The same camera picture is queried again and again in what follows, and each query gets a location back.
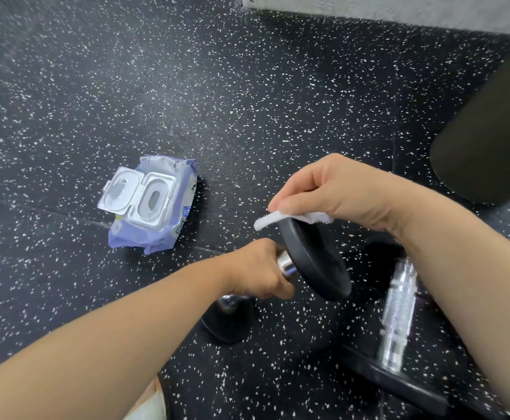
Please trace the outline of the dark rounded pad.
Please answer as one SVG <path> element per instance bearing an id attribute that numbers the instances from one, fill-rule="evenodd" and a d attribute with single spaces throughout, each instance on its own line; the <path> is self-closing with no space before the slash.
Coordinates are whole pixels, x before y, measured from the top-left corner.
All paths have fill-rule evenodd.
<path id="1" fill-rule="evenodd" d="M 510 56 L 430 147 L 439 181 L 474 203 L 510 201 Z"/>

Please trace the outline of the person's left forearm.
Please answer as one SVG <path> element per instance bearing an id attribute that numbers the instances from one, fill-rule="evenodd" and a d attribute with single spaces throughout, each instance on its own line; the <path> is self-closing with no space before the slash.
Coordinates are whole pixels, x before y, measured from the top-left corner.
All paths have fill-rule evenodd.
<path id="1" fill-rule="evenodd" d="M 122 420 L 209 305 L 236 254 L 198 261 L 0 365 L 0 420 Z"/>

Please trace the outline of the person's right forearm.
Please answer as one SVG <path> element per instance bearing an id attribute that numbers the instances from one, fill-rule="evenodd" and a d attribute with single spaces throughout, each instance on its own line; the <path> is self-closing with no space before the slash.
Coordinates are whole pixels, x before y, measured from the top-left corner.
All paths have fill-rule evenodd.
<path id="1" fill-rule="evenodd" d="M 396 191 L 390 204 L 392 234 L 510 411 L 510 241 L 421 186 Z"/>

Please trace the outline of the person's right hand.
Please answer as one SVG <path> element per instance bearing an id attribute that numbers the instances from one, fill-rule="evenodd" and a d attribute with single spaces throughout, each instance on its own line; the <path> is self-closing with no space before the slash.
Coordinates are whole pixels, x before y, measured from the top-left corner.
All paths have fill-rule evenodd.
<path id="1" fill-rule="evenodd" d="M 404 178 L 332 153 L 295 172 L 281 190 L 320 190 L 326 211 L 334 219 L 375 231 L 394 232 L 412 208 L 419 187 Z"/>

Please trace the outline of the white wet wipe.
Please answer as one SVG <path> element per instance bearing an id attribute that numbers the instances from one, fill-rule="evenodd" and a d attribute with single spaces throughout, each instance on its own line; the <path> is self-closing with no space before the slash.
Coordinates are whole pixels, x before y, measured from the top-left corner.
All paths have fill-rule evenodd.
<path id="1" fill-rule="evenodd" d="M 254 229 L 256 231 L 260 231 L 263 228 L 278 223 L 279 221 L 282 221 L 284 219 L 296 219 L 301 221 L 302 223 L 307 224 L 316 224 L 316 223 L 325 223 L 325 224 L 331 224 L 334 222 L 334 218 L 329 216 L 328 214 L 320 211 L 311 212 L 311 213 L 305 213 L 301 215 L 290 215 L 290 214 L 283 214 L 280 211 L 274 211 L 272 213 L 269 213 L 259 219 L 257 219 L 254 222 Z"/>

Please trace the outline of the person's left hand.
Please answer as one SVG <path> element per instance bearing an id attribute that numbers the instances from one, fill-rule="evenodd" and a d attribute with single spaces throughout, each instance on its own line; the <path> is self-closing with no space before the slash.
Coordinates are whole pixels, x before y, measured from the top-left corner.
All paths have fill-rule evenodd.
<path id="1" fill-rule="evenodd" d="M 258 239 L 216 258 L 217 295 L 254 296 L 265 275 L 283 275 L 278 256 L 283 248 L 271 239 Z"/>

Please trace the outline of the purple wet wipes pack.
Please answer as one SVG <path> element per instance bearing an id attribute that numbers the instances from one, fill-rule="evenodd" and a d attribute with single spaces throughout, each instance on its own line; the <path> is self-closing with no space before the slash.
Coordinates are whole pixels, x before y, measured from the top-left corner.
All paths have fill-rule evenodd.
<path id="1" fill-rule="evenodd" d="M 115 215 L 108 246 L 140 247 L 145 255 L 172 249 L 195 198 L 196 163 L 194 158 L 144 155 L 135 169 L 119 167 L 97 204 Z"/>

